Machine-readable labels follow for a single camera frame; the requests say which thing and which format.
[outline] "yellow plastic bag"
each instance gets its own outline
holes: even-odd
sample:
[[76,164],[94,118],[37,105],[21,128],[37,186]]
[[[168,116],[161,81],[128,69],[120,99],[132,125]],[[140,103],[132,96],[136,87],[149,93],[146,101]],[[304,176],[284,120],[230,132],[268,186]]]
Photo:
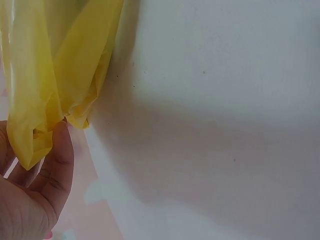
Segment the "yellow plastic bag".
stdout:
[[64,117],[78,128],[98,97],[123,0],[0,0],[7,132],[29,170],[52,148]]

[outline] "plastic bag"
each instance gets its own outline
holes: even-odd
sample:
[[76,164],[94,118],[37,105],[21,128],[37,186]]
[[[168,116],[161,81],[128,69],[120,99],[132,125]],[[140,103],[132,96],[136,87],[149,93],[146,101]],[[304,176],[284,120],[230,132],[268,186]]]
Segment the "plastic bag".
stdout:
[[1,0],[7,132],[29,170],[64,117],[78,128],[102,88],[123,0]]

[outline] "skin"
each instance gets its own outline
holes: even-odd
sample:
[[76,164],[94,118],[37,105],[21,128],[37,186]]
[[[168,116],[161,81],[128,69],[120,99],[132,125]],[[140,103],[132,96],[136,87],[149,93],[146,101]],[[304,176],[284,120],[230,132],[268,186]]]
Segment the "skin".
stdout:
[[0,239],[42,240],[56,225],[69,196],[74,150],[67,122],[53,130],[53,148],[39,164],[26,171],[17,164],[8,179],[3,176],[15,154],[8,141],[7,122],[0,121]]

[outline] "finger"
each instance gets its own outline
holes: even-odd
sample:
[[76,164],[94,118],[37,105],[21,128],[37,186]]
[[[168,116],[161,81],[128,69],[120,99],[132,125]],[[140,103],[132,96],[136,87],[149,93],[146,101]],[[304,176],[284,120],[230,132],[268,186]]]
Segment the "finger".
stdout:
[[15,154],[7,134],[7,121],[0,121],[0,175],[6,174],[14,159]]
[[29,186],[31,191],[41,192],[46,183],[49,181],[52,165],[53,165],[53,150],[44,158],[44,162],[40,169],[39,174],[35,177],[34,181]]
[[18,162],[14,167],[14,169],[12,170],[12,172],[10,173],[8,180],[12,183],[15,183],[17,185],[27,188],[37,176],[39,166],[40,166],[40,162],[37,163],[29,171],[27,171]]
[[40,193],[59,217],[71,191],[74,174],[74,150],[66,122],[57,124],[52,138],[51,175]]

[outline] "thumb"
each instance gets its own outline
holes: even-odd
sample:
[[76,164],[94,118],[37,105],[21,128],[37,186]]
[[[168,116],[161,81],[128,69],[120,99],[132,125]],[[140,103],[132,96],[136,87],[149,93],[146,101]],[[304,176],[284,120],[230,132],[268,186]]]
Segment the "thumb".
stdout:
[[3,176],[15,159],[14,151],[9,143],[7,121],[0,121],[0,175]]

